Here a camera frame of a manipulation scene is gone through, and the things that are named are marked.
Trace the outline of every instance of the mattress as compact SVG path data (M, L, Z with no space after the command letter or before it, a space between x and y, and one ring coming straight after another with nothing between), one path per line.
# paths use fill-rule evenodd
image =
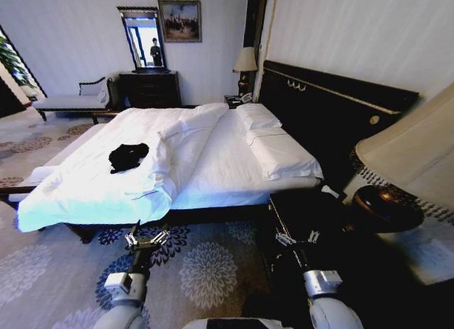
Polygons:
M262 180L260 166L244 140L246 131L235 109L218 122L199 162L172 209L243 206L267 203L270 193L313 188L316 177Z

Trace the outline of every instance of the wall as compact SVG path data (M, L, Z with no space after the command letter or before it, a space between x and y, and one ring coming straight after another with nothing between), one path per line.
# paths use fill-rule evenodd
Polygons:
M266 58L419 91L427 101L454 81L453 6L454 0L277 0Z
M134 69L117 6L157 0L0 0L0 21L49 95L77 94L78 82ZM202 43L165 43L184 104L237 92L232 73L243 46L247 0L201 0Z

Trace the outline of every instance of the dark wooden dresser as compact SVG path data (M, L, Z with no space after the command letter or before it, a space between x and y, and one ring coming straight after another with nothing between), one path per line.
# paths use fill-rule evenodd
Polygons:
M177 72L122 73L118 87L126 108L174 108L182 105Z

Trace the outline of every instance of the picture frame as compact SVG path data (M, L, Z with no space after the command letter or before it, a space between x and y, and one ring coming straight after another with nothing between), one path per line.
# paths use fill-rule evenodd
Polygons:
M166 43L201 42L200 0L158 0Z

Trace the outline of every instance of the black garment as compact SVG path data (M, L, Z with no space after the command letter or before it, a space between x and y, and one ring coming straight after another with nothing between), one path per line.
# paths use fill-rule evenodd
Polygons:
M155 63L155 66L161 67L162 66L161 49L157 45L151 47L150 55L153 56L153 62Z
M139 145L120 145L109 155L109 161L113 170L111 173L126 171L139 167L139 160L148 154L148 146L145 143Z

